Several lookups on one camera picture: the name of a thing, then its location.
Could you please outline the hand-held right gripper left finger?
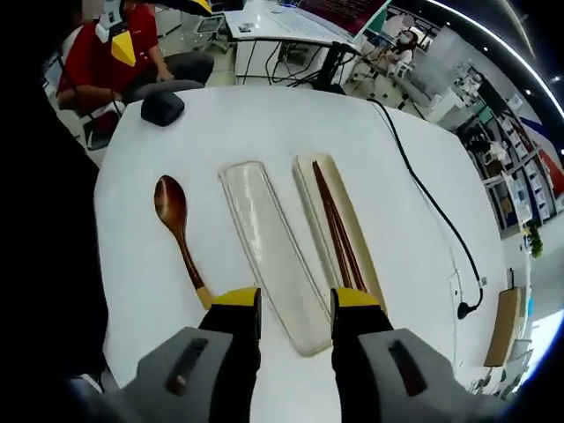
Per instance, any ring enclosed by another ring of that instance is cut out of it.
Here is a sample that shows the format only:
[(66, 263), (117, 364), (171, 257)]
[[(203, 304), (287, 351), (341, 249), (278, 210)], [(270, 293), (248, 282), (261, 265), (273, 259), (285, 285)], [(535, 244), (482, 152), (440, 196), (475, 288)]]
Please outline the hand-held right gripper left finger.
[(128, 422), (247, 422), (261, 365), (261, 290), (216, 298), (198, 327), (146, 354), (120, 393)]

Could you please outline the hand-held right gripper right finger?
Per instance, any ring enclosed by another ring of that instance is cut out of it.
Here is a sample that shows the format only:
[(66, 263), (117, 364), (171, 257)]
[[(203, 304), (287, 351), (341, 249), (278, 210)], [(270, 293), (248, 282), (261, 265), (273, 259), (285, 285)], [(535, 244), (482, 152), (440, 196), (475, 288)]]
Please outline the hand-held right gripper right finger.
[(450, 362), (378, 300), (352, 288), (331, 296), (331, 364), (344, 422), (455, 422), (470, 404)]

